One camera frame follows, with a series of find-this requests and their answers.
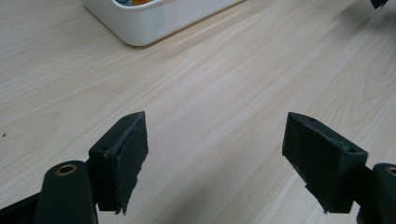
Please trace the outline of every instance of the screw hole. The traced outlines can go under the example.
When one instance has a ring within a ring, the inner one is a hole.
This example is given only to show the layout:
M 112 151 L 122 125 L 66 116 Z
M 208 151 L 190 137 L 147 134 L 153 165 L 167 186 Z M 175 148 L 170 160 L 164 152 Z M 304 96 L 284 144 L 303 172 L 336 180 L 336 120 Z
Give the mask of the screw hole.
M 70 175 L 74 173 L 77 170 L 77 166 L 75 164 L 67 164 L 62 167 L 60 167 L 58 170 L 56 170 L 55 174 L 56 175 Z
M 387 170 L 391 175 L 396 176 L 396 167 L 390 166 Z

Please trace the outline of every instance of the wooden table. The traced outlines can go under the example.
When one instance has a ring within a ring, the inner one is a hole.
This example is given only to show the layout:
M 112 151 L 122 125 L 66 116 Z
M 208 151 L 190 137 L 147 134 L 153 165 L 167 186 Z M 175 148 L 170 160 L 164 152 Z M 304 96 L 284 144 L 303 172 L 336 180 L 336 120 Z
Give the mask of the wooden table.
M 100 223 L 356 223 L 323 214 L 281 155 L 289 111 L 396 163 L 396 2 L 247 0 L 146 47 L 78 0 L 0 3 L 0 207 L 146 111 L 126 216 Z

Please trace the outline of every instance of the tabletop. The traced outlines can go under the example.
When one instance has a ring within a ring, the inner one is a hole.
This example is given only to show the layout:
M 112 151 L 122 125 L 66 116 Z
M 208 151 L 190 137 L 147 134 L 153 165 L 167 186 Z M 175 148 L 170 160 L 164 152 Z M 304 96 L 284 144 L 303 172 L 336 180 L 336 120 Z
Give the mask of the tabletop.
M 121 117 L 149 154 L 100 223 L 356 223 L 324 214 L 281 155 L 288 112 L 396 163 L 396 2 L 247 0 L 143 48 L 78 0 L 0 3 L 0 207 L 40 191 Z

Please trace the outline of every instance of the white plastic bin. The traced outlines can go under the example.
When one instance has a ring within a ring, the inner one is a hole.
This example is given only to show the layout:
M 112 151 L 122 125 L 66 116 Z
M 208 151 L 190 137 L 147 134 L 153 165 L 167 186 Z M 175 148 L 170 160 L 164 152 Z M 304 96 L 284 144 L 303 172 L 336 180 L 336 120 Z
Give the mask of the white plastic bin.
M 123 42 L 148 45 L 241 0 L 153 0 L 127 7 L 115 0 L 82 0 Z

